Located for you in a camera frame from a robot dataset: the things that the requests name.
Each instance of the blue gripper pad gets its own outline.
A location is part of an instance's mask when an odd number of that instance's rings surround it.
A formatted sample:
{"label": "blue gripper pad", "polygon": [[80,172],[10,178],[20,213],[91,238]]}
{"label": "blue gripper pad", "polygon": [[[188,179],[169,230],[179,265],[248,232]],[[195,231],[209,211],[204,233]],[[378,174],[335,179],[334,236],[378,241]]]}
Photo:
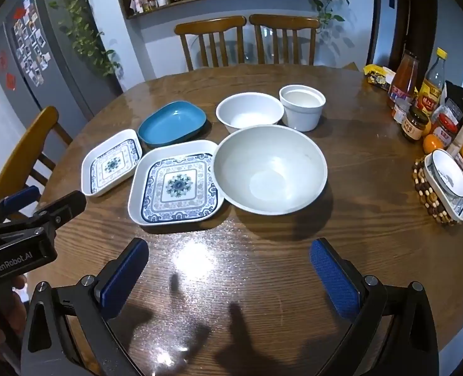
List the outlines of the blue gripper pad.
{"label": "blue gripper pad", "polygon": [[120,313],[148,263],[149,256],[148,243],[141,238],[134,238],[117,259],[108,262],[101,270],[98,275],[99,304],[105,320],[115,318]]}
{"label": "blue gripper pad", "polygon": [[32,185],[3,200],[5,214],[15,213],[39,199],[39,189]]}
{"label": "blue gripper pad", "polygon": [[310,262],[322,280],[338,314],[353,322],[360,311],[360,298],[357,289],[343,272],[341,263],[336,261],[320,240],[312,243]]}

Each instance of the table top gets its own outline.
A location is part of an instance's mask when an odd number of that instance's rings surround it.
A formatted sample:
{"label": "table top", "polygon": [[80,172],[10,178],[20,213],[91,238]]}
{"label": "table top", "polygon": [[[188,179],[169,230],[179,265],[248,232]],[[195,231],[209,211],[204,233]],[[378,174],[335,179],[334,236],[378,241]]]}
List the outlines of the table top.
{"label": "table top", "polygon": [[165,367],[199,375],[315,374],[348,327],[309,261],[311,241],[324,236],[364,275],[396,286],[421,282],[439,349],[445,346],[463,327],[463,224],[441,227],[419,203],[411,166],[421,145],[401,136],[385,92],[359,72],[239,65],[137,85],[73,140],[40,204],[80,189],[81,163],[92,148],[118,131],[137,130],[169,102],[202,108],[209,122],[196,139],[220,143],[228,134],[215,114],[221,100],[243,91],[277,97],[289,84],[312,86],[327,98],[320,124],[307,133],[329,171],[313,204],[265,217],[225,202],[207,221],[143,229],[127,213],[129,179],[89,198],[85,212],[58,230],[58,258],[31,272],[29,289],[42,280],[57,287],[95,275],[140,237],[150,260],[111,326],[145,374]]}

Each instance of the hanging plant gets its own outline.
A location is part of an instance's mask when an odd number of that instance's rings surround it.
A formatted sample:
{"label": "hanging plant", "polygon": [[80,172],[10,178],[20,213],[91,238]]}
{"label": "hanging plant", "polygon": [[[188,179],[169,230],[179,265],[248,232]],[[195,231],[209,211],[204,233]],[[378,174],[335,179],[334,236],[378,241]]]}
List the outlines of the hanging plant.
{"label": "hanging plant", "polygon": [[327,28],[331,21],[336,20],[338,22],[344,22],[345,19],[341,15],[333,15],[332,8],[330,8],[331,3],[334,0],[313,0],[315,6],[317,7],[317,11],[319,12],[319,21],[320,21],[320,28],[318,29],[318,33],[322,32],[323,29]]}
{"label": "hanging plant", "polygon": [[[120,64],[111,59],[114,50],[103,49],[101,35],[104,32],[97,32],[94,20],[89,15],[87,0],[63,0],[63,3],[62,7],[70,14],[71,22],[64,25],[64,21],[59,21],[58,24],[73,41],[73,49],[102,72],[103,76],[112,75]],[[61,7],[57,1],[51,1],[49,6],[54,9]]]}

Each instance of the human hand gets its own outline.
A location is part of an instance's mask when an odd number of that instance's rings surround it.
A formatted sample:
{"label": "human hand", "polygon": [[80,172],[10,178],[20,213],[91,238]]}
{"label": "human hand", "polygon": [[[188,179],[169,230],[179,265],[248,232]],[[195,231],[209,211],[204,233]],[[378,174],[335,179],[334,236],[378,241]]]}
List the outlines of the human hand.
{"label": "human hand", "polygon": [[[22,290],[25,284],[25,276],[17,276],[12,279],[13,287],[17,288],[18,290]],[[23,303],[21,302],[21,298],[16,292],[13,292],[12,297],[14,298],[14,308],[12,311],[10,311],[10,313],[8,313],[6,319],[16,334],[21,335],[24,331],[24,325],[26,323],[26,308],[24,307]],[[5,335],[0,329],[0,345],[4,342]]]}

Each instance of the white cup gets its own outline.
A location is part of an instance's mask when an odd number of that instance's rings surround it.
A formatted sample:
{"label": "white cup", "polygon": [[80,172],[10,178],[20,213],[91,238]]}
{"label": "white cup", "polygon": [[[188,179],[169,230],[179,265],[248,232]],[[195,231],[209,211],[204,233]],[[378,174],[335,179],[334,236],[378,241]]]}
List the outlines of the white cup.
{"label": "white cup", "polygon": [[326,98],[318,90],[304,85],[288,85],[278,95],[285,112],[282,121],[298,131],[313,130],[319,124]]}

